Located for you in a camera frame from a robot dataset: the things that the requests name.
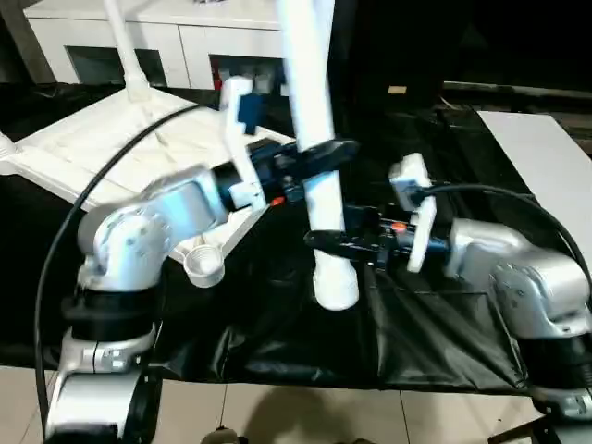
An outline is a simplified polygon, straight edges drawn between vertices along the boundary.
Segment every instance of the white bracket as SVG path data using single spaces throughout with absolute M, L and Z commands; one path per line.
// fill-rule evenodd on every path
M 426 258 L 429 235 L 437 211 L 436 198 L 433 196 L 426 197 L 419 206 L 410 198 L 410 191 L 416 188 L 432 186 L 422 155 L 413 153 L 403 157 L 403 160 L 390 170 L 388 180 L 397 193 L 403 210 L 413 211 L 412 223 L 415 225 L 415 236 L 409 262 L 407 263 L 407 270 L 412 273 L 419 273 Z
M 224 144 L 242 180 L 241 183 L 230 187 L 230 196 L 238 208 L 250 205 L 256 211 L 265 208 L 267 203 L 261 182 L 243 142 L 242 136 L 246 125 L 239 122 L 241 97 L 252 91 L 252 80 L 244 77 L 231 77 L 226 80 L 220 97 L 220 111 L 224 113 L 222 125 Z

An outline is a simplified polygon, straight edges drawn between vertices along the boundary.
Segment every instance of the table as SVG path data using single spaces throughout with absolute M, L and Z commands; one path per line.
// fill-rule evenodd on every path
M 52 98 L 27 96 L 39 102 L 40 115 L 24 111 L 20 115 L 15 105 L 11 120 L 1 122 L 0 129 L 9 135 L 14 128 L 21 133 L 27 126 L 36 130 L 38 119 L 58 119 L 60 113 L 71 112 L 110 91 L 58 87 Z M 216 101 L 212 95 L 198 92 L 177 93 Z M 47 110 L 49 114 L 41 116 Z M 434 179 L 479 181 L 528 192 L 521 179 L 521 175 L 526 179 L 525 173 L 521 169 L 518 174 L 510 154 L 505 154 L 512 148 L 499 139 L 504 145 L 501 150 L 475 113 L 350 112 L 351 125 L 343 130 L 362 143 L 362 151 L 355 163 L 341 171 L 348 203 L 390 202 L 393 195 L 385 181 L 386 172 L 401 155 L 412 152 L 424 154 Z M 289 116 L 287 101 L 270 97 L 263 125 L 289 133 Z M 537 194 L 541 191 L 532 191 L 543 199 Z M 12 233 L 3 247 L 11 258 L 3 293 L 18 295 L 4 298 L 11 316 L 10 322 L 0 326 L 0 362 L 31 365 L 29 320 L 36 270 L 68 204 L 20 178 L 0 178 L 0 192 L 8 196 L 4 199 L 7 214 L 20 215 L 3 218 L 0 226 Z M 516 211 L 515 203 L 492 204 L 490 199 L 438 198 L 438 219 L 464 216 L 497 220 L 520 229 L 538 245 L 561 248 L 554 233 Z M 167 377 L 358 389 L 524 393 L 524 369 L 517 347 L 486 292 L 447 281 L 439 267 L 427 266 L 421 276 L 413 276 L 405 272 L 404 264 L 395 265 L 390 270 L 395 285 L 368 268 L 358 267 L 361 300 L 351 310 L 327 312 L 311 294 L 314 262 L 312 252 L 302 243 L 306 230 L 302 205 L 281 205 L 267 212 L 227 260 L 223 283 L 210 290 L 197 290 L 178 264 L 166 262 L 165 323 L 155 359 Z M 16 247 L 15 239 L 24 232 L 31 241 L 22 250 Z M 69 233 L 69 243 L 60 251 L 43 311 L 45 360 L 50 366 L 57 363 L 66 327 L 59 316 L 59 301 L 71 291 L 80 264 L 74 239 L 75 233 Z M 29 278 L 18 279 L 23 266 Z

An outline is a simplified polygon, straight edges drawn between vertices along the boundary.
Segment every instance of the white pole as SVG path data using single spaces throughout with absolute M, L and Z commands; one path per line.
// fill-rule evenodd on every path
M 130 36 L 126 30 L 126 22 L 123 19 L 117 0 L 105 0 L 105 12 L 123 66 L 129 100 L 131 102 L 147 101 L 150 99 L 150 84 L 140 68 L 140 62 L 138 62 L 138 57 L 131 44 Z
M 331 31 L 333 30 L 333 13 L 335 12 L 335 0 L 314 0 L 316 12 L 316 27 L 318 28 L 319 42 L 321 43 L 321 56 L 323 66 L 327 72 L 329 58 L 329 46 L 331 44 Z
M 327 66 L 313 0 L 279 0 L 284 67 L 292 120 L 300 151 L 335 137 L 327 90 Z M 344 230 L 339 172 L 305 184 L 311 229 Z M 328 310 L 345 310 L 358 300 L 358 282 L 349 261 L 314 251 L 314 293 Z

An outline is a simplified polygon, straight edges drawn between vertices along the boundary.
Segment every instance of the orange light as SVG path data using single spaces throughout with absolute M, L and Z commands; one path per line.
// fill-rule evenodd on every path
M 282 205 L 284 202 L 286 202 L 286 198 L 283 196 L 280 196 L 280 197 L 277 197 L 276 199 L 274 199 L 273 201 L 271 201 L 271 206 Z
M 407 224 L 402 222 L 394 222 L 390 227 L 397 233 L 402 233 L 407 230 Z

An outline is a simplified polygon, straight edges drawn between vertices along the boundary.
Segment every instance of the black clamp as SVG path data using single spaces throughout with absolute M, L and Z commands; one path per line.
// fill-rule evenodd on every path
M 319 174 L 335 171 L 358 152 L 358 142 L 333 139 L 299 152 L 296 142 L 280 144 L 262 139 L 249 145 L 251 162 L 257 172 L 265 200 L 298 202 L 304 199 L 303 183 Z M 232 162 L 214 168 L 218 192 L 229 211 L 235 211 L 230 188 L 241 182 Z

